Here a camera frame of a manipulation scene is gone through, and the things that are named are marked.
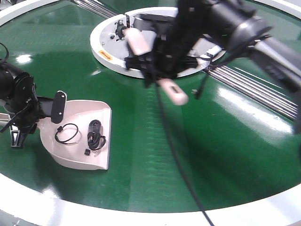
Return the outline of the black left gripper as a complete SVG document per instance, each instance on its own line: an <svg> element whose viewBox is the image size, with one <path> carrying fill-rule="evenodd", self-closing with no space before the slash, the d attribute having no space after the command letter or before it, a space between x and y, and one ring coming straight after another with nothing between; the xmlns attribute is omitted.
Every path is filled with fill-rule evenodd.
<svg viewBox="0 0 301 226"><path fill-rule="evenodd" d="M37 122L51 116L53 99L36 95L36 85L29 73L21 73L13 82L12 92L4 98L4 109L10 116L4 129L10 127L11 147L22 149L28 134L35 131Z"/></svg>

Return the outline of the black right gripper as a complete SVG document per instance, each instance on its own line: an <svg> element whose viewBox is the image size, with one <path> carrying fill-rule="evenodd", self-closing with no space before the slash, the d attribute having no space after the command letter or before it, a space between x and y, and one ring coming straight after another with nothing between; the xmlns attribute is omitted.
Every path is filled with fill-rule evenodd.
<svg viewBox="0 0 301 226"><path fill-rule="evenodd" d="M198 67L197 58L188 53L201 37L202 31L188 20L174 19L164 33L155 32L150 53L135 56L127 44L126 68L140 70L146 86L154 82L153 78L175 79L178 73Z"/></svg>

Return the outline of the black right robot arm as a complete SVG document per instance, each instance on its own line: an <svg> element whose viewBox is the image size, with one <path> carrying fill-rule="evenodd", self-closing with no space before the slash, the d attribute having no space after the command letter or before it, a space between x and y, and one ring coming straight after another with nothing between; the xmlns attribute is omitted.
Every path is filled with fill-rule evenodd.
<svg viewBox="0 0 301 226"><path fill-rule="evenodd" d="M268 34L270 26L256 16L254 8L241 0L180 0L176 17L140 14L142 27L124 31L129 49L127 69L140 70L151 84L175 79L177 74L196 68L188 53L201 38L229 53L227 61L245 55L301 103L301 56ZM156 33L150 47L141 30Z"/></svg>

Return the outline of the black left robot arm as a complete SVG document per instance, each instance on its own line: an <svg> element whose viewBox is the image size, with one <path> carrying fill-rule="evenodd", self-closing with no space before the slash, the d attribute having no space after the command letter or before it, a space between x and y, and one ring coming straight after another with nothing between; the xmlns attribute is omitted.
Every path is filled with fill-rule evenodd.
<svg viewBox="0 0 301 226"><path fill-rule="evenodd" d="M40 119L50 117L53 99L39 97L33 77L7 62L8 48L1 43L5 53L0 56L0 102L9 115L1 133L10 129L13 148L23 148L28 136L35 132Z"/></svg>

